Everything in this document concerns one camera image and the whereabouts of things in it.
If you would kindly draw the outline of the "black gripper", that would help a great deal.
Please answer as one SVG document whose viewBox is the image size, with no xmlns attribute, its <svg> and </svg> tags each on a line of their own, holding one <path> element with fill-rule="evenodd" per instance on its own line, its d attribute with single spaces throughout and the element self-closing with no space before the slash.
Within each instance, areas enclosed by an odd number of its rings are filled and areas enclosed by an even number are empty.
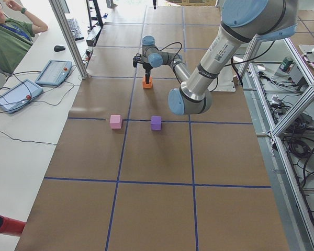
<svg viewBox="0 0 314 251">
<path fill-rule="evenodd" d="M 145 69 L 145 79 L 148 79 L 148 84 L 150 84 L 151 69 L 153 69 L 153 66 L 149 63 L 148 58 L 140 53 L 137 53 L 132 59 L 132 65 L 134 68 L 136 68 L 138 64 L 142 64 L 142 67 Z"/>
</svg>

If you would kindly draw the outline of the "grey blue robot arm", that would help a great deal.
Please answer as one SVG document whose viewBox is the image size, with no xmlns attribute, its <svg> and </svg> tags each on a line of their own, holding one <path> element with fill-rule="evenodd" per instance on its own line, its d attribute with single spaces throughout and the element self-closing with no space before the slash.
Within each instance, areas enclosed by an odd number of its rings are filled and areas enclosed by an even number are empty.
<svg viewBox="0 0 314 251">
<path fill-rule="evenodd" d="M 168 65 L 181 82 L 169 92 L 170 111 L 176 115 L 204 113 L 212 104 L 209 85 L 237 49 L 254 37 L 261 41 L 291 37 L 297 28 L 298 7 L 298 1 L 225 1 L 218 34 L 192 73 L 179 54 L 159 50 L 153 36 L 143 37 L 142 53 L 133 57 L 133 67 L 142 64 L 149 79 L 153 68 Z"/>
</svg>

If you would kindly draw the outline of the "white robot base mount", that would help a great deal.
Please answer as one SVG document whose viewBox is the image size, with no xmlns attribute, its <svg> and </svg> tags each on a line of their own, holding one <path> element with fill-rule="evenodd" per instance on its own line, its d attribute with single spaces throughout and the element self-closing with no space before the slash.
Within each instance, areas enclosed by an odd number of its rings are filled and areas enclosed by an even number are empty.
<svg viewBox="0 0 314 251">
<path fill-rule="evenodd" d="M 233 78 L 232 66 L 224 67 L 218 77 L 209 85 L 208 90 L 210 92 L 235 92 L 236 87 Z"/>
</svg>

